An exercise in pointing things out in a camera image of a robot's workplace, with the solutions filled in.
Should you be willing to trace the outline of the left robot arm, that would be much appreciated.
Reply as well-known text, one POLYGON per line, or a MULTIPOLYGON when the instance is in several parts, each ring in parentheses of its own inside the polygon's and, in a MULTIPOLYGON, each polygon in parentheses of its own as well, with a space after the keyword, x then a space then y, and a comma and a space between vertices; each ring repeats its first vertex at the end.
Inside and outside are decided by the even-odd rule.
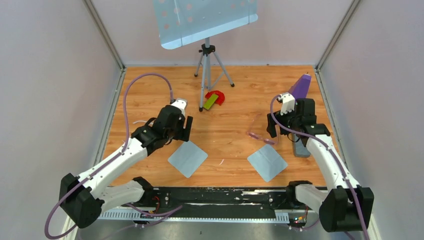
POLYGON ((156 118, 151 118, 152 125, 146 123, 138 127, 102 162, 77 176, 69 173, 62 178, 59 196, 69 196, 60 207, 78 228, 90 226, 102 213, 120 205, 137 202, 146 207, 152 203, 153 188, 142 177, 116 187, 110 183, 172 140, 187 142, 193 117, 185 116, 186 107, 187 102, 178 98, 163 107, 156 118))

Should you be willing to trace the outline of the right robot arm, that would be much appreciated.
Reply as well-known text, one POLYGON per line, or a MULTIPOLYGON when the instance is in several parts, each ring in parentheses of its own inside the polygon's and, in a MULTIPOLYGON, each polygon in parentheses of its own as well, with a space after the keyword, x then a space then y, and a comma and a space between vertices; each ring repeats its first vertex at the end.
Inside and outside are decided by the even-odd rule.
POLYGON ((286 204, 292 209, 305 205, 315 211, 328 233, 362 231, 364 238, 369 239, 374 193, 370 187, 362 187, 341 160, 329 129, 317 122, 315 101, 295 99, 289 93, 278 94, 272 100, 278 101, 281 109, 267 114, 266 131, 275 138, 275 126, 279 126, 281 135, 297 136, 317 163, 327 188, 323 192, 310 181, 291 181, 286 204))

